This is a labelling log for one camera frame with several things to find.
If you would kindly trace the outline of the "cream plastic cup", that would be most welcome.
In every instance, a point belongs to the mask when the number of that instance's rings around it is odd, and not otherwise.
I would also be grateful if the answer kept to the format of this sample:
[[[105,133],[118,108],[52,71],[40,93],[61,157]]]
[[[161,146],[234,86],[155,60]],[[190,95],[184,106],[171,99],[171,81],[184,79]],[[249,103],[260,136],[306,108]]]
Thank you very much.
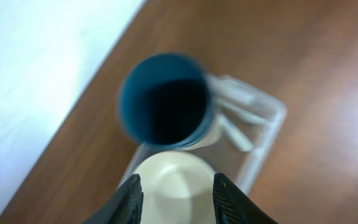
[[[207,134],[201,140],[196,141],[194,144],[191,144],[187,147],[181,147],[181,151],[190,151],[201,147],[210,146],[216,143],[222,136],[223,128],[220,122],[220,115],[214,117],[213,123],[208,130]]]

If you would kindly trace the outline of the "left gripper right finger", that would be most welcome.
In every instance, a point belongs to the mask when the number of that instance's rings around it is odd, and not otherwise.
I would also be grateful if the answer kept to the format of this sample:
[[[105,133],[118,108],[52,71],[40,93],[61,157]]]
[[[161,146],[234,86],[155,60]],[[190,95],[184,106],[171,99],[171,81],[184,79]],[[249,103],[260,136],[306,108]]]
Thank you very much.
[[[223,173],[215,173],[213,204],[217,224],[278,224]]]

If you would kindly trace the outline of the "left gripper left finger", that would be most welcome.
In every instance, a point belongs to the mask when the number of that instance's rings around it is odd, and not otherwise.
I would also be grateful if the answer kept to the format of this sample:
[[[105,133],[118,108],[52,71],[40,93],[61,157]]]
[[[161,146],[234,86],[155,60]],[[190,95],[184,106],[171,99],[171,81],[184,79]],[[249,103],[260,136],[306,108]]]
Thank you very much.
[[[140,224],[143,201],[140,175],[132,174],[83,224]]]

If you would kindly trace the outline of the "cream bowl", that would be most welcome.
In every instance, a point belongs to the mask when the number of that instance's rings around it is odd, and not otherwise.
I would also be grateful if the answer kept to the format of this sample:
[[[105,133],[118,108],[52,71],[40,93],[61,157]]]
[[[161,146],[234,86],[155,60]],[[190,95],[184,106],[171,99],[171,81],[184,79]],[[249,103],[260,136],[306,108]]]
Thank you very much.
[[[215,224],[215,171],[201,158],[167,151],[155,154],[134,171],[144,193],[141,224]]]

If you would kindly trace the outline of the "blue plastic cup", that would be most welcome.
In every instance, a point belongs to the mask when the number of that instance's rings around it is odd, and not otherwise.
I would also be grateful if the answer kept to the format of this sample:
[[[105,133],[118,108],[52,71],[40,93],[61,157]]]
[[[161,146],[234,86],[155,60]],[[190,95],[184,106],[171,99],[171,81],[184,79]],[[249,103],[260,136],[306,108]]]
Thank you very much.
[[[203,67],[189,56],[168,52],[144,59],[129,72],[118,113],[132,140],[167,150],[206,137],[216,110]]]

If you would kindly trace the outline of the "white plastic spoon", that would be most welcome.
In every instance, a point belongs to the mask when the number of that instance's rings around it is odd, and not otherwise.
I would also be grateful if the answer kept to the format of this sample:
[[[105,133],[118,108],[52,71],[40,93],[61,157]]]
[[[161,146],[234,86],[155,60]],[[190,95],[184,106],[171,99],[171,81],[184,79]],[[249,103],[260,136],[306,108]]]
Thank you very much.
[[[216,96],[222,96],[230,101],[238,101],[246,105],[256,100],[256,95],[246,88],[245,83],[229,75],[208,75],[207,80]]]

